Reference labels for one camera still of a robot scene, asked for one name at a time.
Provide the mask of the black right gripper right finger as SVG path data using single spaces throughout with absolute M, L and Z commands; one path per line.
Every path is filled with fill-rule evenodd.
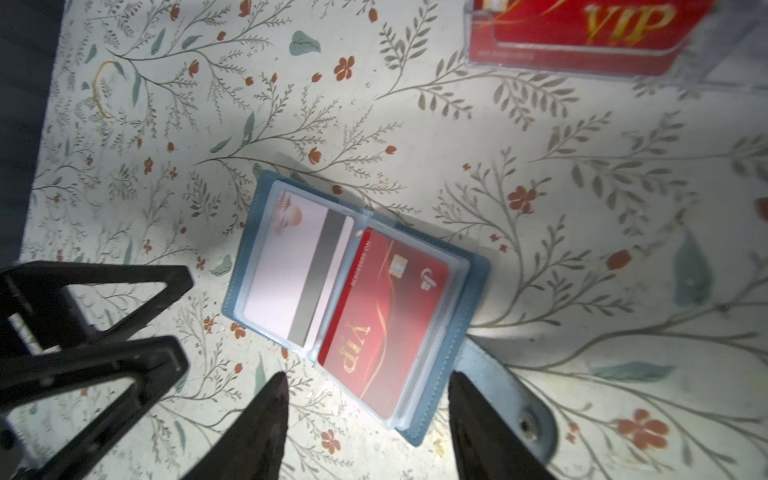
M 551 409 L 510 374 L 452 373 L 449 420 L 461 479 L 553 479 L 557 446 Z

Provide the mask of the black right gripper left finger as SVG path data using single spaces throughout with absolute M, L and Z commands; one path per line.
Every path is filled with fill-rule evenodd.
M 277 479 L 289 416 L 287 376 L 275 373 L 187 479 Z

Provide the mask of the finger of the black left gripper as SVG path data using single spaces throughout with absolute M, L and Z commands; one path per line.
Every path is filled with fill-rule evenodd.
M 183 265 L 33 261 L 1 271 L 1 352 L 129 339 L 194 285 Z
M 2 478 L 85 478 L 188 368 L 172 336 L 2 360 Z

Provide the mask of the blue leather card holder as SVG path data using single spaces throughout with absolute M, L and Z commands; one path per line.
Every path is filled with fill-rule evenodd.
M 551 411 L 467 335 L 490 274 L 482 255 L 265 171 L 222 310 L 308 359 L 411 445 L 459 372 L 545 463 Z

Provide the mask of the pink card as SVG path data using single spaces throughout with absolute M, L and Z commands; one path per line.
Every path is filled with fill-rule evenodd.
M 309 350 L 354 227 L 352 216 L 304 195 L 270 195 L 235 313 L 248 327 Z

